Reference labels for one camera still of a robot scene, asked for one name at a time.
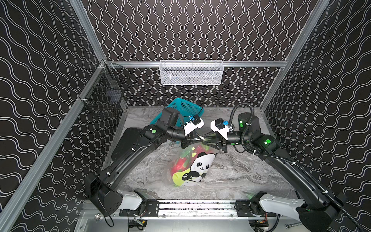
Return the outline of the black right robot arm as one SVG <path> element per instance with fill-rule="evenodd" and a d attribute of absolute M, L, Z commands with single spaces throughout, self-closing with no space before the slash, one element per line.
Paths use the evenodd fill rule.
<path fill-rule="evenodd" d="M 211 131 L 204 135 L 204 144 L 223 152 L 227 152 L 229 146 L 241 145 L 244 151 L 259 157 L 280 173 L 299 195 L 299 199 L 294 200 L 260 191 L 245 207 L 251 214 L 274 213 L 301 222 L 311 232 L 326 232 L 341 212 L 348 213 L 344 208 L 347 197 L 323 186 L 291 159 L 273 136 L 263 134 L 259 118 L 253 112 L 239 114 L 237 125 L 232 123 L 233 116 L 231 113 L 228 121 L 212 121 Z"/>

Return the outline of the panda print zip-top bag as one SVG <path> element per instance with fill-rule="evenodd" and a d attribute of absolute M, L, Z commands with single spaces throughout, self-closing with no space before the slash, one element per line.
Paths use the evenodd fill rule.
<path fill-rule="evenodd" d="M 185 148 L 170 169 L 170 177 L 176 186 L 193 186 L 207 175 L 218 150 L 202 143 Z"/>

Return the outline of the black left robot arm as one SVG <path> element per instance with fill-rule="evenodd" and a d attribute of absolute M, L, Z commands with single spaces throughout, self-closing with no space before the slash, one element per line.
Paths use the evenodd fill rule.
<path fill-rule="evenodd" d="M 118 192 L 118 188 L 146 156 L 168 140 L 181 142 L 182 148 L 202 141 L 195 131 L 204 125 L 200 116 L 190 117 L 190 121 L 181 127 L 176 126 L 178 119 L 182 119 L 180 112 L 167 107 L 162 110 L 160 119 L 155 124 L 149 124 L 142 129 L 127 128 L 112 153 L 113 163 L 96 174 L 90 173 L 86 176 L 87 199 L 104 217 L 114 214 L 123 206 L 123 203 L 129 202 L 130 210 L 136 210 L 142 203 L 143 199 L 140 197 L 136 201 L 137 205 L 134 205 L 126 194 Z"/>

